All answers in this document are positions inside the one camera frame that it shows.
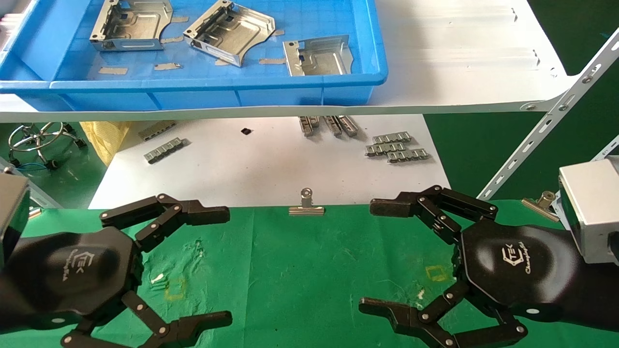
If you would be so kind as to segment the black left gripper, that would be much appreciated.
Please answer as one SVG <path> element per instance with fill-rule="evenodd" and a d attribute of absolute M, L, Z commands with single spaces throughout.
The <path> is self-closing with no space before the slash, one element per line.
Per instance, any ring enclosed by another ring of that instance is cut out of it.
<path fill-rule="evenodd" d="M 64 348 L 124 348 L 91 336 L 95 326 L 125 307 L 152 335 L 141 348 L 190 348 L 201 333 L 230 326 L 230 311 L 164 322 L 135 293 L 141 284 L 141 252 L 148 253 L 183 225 L 229 222 L 226 206 L 204 207 L 198 200 L 159 194 L 104 211 L 104 229 L 59 232 L 22 238 L 13 251 L 13 329 L 55 330 L 79 324 L 61 340 Z M 148 222 L 135 240 L 122 229 Z"/>

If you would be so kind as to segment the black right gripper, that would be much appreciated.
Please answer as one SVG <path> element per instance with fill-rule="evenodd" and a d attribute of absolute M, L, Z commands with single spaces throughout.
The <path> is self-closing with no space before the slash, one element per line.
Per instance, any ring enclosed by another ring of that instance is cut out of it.
<path fill-rule="evenodd" d="M 476 222 L 462 227 L 448 214 Z M 374 198 L 370 214 L 418 218 L 448 245 L 459 245 L 463 276 L 423 310 L 363 297 L 359 310 L 389 321 L 396 334 L 421 339 L 429 348 L 503 348 L 528 329 L 514 316 L 543 322 L 579 319 L 577 275 L 582 259 L 567 231 L 496 223 L 498 208 L 434 185 L 402 191 L 392 200 Z M 468 296 L 496 326 L 451 334 L 439 321 Z"/>

